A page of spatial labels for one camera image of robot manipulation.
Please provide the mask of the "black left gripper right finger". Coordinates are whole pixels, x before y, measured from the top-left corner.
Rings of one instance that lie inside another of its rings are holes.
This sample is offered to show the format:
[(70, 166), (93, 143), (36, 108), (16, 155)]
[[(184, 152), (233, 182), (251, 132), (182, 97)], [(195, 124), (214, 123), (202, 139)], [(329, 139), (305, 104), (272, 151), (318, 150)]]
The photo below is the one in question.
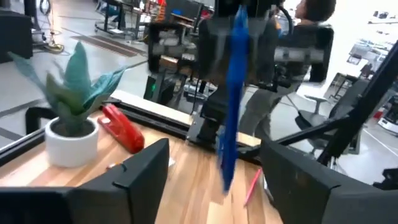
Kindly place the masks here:
[(284, 223), (397, 224), (397, 191), (331, 170), (271, 140), (260, 148), (268, 189)]

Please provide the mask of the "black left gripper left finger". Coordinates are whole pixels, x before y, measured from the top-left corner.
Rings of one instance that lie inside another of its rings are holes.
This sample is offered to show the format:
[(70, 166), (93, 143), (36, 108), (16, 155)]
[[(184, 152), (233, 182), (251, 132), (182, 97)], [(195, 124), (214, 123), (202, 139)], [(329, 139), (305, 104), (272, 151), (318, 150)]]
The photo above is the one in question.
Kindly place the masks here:
[(168, 166), (163, 138), (78, 187), (3, 187), (1, 224), (154, 223)]

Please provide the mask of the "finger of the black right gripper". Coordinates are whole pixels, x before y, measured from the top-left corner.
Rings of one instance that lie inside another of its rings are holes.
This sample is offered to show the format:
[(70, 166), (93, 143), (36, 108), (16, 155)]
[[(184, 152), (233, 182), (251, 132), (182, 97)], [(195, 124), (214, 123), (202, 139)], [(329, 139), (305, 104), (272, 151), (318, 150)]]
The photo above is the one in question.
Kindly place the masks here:
[(203, 78), (223, 82), (229, 67), (231, 17), (216, 17), (203, 22)]
[(274, 54), (279, 39), (275, 19), (249, 20), (247, 84), (270, 83), (274, 77)]

